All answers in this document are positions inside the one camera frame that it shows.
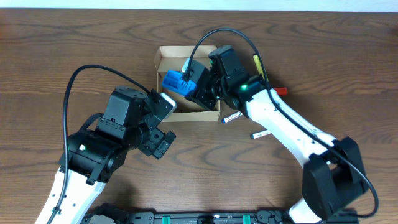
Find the blue magnetic whiteboard duster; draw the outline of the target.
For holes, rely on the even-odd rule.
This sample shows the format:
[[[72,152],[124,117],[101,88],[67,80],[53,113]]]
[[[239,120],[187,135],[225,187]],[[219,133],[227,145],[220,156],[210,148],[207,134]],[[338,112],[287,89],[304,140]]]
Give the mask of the blue magnetic whiteboard duster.
[[[187,96],[197,87],[192,80],[184,81],[182,74],[175,70],[169,70],[162,81],[162,87],[179,95]]]

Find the red stapler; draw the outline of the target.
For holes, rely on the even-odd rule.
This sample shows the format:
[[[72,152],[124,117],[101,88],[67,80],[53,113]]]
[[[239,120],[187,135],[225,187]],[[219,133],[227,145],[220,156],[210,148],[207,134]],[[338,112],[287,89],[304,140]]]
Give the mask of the red stapler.
[[[277,92],[279,96],[287,95],[288,90],[285,87],[280,87],[280,88],[274,88],[274,90]]]

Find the yellow highlighter pen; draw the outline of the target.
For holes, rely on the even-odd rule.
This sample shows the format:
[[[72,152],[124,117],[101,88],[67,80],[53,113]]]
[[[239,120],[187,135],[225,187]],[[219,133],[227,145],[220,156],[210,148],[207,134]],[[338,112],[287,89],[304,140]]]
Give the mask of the yellow highlighter pen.
[[[261,65],[261,62],[260,62],[260,60],[259,60],[259,56],[258,56],[257,54],[254,54],[252,57],[253,57],[253,60],[254,60],[254,63],[255,63],[255,65],[256,65],[256,68],[257,68],[257,71],[258,71],[259,75],[260,75],[264,80],[268,80],[267,75],[264,73],[264,70],[262,69],[262,65]]]

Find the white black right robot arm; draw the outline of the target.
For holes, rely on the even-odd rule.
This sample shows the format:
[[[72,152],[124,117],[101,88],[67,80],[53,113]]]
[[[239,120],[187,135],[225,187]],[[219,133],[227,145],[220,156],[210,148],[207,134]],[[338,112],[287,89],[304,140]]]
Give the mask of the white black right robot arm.
[[[185,98],[205,109],[223,100],[260,124],[279,140],[303,169],[302,199],[289,217],[294,223],[319,223],[339,215],[351,202],[371,190],[358,144],[337,140],[290,108],[259,75],[251,75],[232,46],[209,53],[210,66],[188,58],[182,72],[188,81]]]

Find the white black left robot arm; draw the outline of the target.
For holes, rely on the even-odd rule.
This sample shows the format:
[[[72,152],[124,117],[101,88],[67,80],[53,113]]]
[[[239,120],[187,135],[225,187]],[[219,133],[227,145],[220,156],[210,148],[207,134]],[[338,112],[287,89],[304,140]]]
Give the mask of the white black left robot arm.
[[[36,222],[80,223],[130,150],[160,159],[176,135],[162,132],[158,125],[176,107],[165,93],[116,87],[105,112],[91,116],[68,137],[69,153],[59,160],[50,195]]]

